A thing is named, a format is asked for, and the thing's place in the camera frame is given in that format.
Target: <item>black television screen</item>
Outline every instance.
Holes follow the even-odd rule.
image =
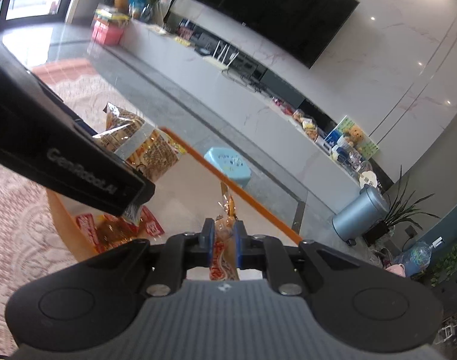
[[[357,0],[197,0],[232,17],[311,67]]]

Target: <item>trash can lid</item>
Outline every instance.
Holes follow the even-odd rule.
[[[384,215],[388,214],[390,206],[380,194],[380,192],[378,192],[378,189],[367,184],[364,186],[364,189],[365,193],[368,195],[368,198],[372,202],[373,206],[377,209],[377,211]]]

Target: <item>water bottle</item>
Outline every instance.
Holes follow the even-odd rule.
[[[442,237],[438,237],[431,245],[423,241],[417,242],[409,250],[395,257],[393,263],[403,264],[405,267],[405,276],[408,278],[428,267],[432,250],[442,243]]]

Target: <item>gray ribbed plate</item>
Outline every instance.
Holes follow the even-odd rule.
[[[273,292],[266,280],[186,280],[176,294],[147,300],[133,324],[104,345],[72,353],[44,352],[22,346],[11,359],[442,358],[429,346],[393,355],[353,349],[326,333],[315,321],[303,299]]]

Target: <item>pink box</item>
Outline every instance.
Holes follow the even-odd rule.
[[[115,25],[107,26],[106,24],[96,21],[93,28],[92,39],[100,44],[116,46],[119,44],[122,35],[123,28],[119,28]]]

